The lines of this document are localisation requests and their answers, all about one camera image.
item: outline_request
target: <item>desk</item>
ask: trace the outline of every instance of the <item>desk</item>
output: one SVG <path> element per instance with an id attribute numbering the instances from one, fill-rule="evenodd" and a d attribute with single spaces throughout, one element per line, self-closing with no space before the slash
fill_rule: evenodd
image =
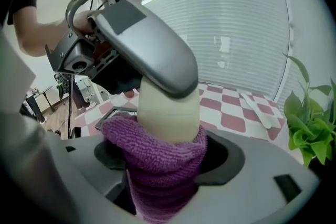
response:
<path id="1" fill-rule="evenodd" d="M 82 80 L 84 80 L 84 79 L 88 79 L 88 80 L 90 80 L 89 77 L 87 77 L 87 76 L 83 76 L 83 75 L 75 75 L 75 82 L 82 81 Z M 99 92 L 99 90 L 98 90 L 98 86 L 97 86 L 97 84 L 95 84 L 95 83 L 93 83 L 93 82 L 91 82 L 91 83 L 92 83 L 92 87 L 93 87 L 93 89 L 94 89 L 94 92 L 96 93 L 96 96 L 97 96 L 97 98 L 98 98 L 99 103 L 102 104 L 104 101 L 103 101 L 103 98 L 101 97 L 101 94 L 100 94 L 100 92 Z"/>
<path id="2" fill-rule="evenodd" d="M 47 89 L 45 89 L 44 91 L 40 92 L 40 93 L 35 93 L 34 94 L 34 98 L 36 99 L 37 97 L 39 97 L 41 94 L 43 94 L 43 96 L 46 98 L 48 104 L 49 104 L 49 107 L 51 109 L 51 111 L 55 112 L 55 108 L 53 107 L 52 104 L 50 104 L 48 98 L 47 98 L 47 94 L 46 94 L 46 91 L 50 90 L 52 88 L 52 86 L 49 86 Z"/>

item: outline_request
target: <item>red and white checkered surface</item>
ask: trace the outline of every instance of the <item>red and white checkered surface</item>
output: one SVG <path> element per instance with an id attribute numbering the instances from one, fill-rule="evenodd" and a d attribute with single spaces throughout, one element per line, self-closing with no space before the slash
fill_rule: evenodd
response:
<path id="1" fill-rule="evenodd" d="M 285 124 L 278 106 L 260 94 L 244 91 L 258 105 L 272 127 L 265 129 L 257 114 L 235 89 L 199 83 L 201 125 L 209 129 L 219 129 L 232 133 L 274 141 Z M 96 135 L 99 120 L 114 106 L 137 108 L 139 94 L 127 98 L 124 94 L 113 95 L 111 100 L 75 118 L 75 126 L 81 127 L 82 136 Z"/>

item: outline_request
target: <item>white plastic utensil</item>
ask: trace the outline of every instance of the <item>white plastic utensil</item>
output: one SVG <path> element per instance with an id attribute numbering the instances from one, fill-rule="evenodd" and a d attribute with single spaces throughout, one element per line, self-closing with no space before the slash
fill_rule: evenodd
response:
<path id="1" fill-rule="evenodd" d="M 241 96 L 245 99 L 246 103 L 254 110 L 258 118 L 261 121 L 261 124 L 266 128 L 270 129 L 272 127 L 271 123 L 266 119 L 265 115 L 259 110 L 257 104 L 248 97 L 247 94 L 241 93 Z"/>

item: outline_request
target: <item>wooden floor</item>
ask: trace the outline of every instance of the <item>wooden floor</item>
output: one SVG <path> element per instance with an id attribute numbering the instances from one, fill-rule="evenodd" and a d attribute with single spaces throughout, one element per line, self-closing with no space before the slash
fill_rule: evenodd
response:
<path id="1" fill-rule="evenodd" d="M 63 103 L 54 106 L 56 111 L 52 112 L 48 110 L 43 113 L 43 116 L 48 117 L 48 120 L 45 124 L 42 125 L 44 130 L 52 130 L 53 132 L 56 130 L 61 131 L 61 138 L 68 139 L 68 116 L 69 116 L 69 102 L 68 99 Z M 78 110 L 76 108 L 75 103 L 72 101 L 72 115 L 70 120 L 71 130 L 74 128 L 74 119 L 80 114 L 85 113 L 85 109 Z"/>

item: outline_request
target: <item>human hand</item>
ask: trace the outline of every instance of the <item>human hand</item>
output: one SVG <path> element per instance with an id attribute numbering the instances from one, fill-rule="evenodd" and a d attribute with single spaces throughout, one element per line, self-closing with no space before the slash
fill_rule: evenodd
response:
<path id="1" fill-rule="evenodd" d="M 78 14 L 75 14 L 73 24 L 82 34 L 91 34 L 93 33 L 92 27 L 89 24 L 88 18 L 94 14 L 98 14 L 97 10 L 85 10 Z M 100 58 L 104 55 L 105 52 L 111 49 L 111 45 L 107 42 L 102 44 L 96 44 L 96 49 L 93 53 L 93 57 L 96 59 L 96 63 L 99 63 Z M 127 98 L 134 97 L 134 91 L 124 92 Z"/>

